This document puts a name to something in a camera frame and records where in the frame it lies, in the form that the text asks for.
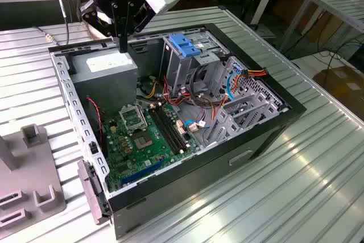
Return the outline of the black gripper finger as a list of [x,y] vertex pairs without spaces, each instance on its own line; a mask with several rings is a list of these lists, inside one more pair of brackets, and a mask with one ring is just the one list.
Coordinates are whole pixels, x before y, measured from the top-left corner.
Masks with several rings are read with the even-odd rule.
[[89,0],[80,8],[86,23],[106,37],[113,38],[120,53],[124,53],[124,18],[118,14],[118,5],[111,0]]
[[135,32],[141,32],[154,16],[155,12],[147,2],[128,3],[123,30],[123,52],[127,52],[128,37]]

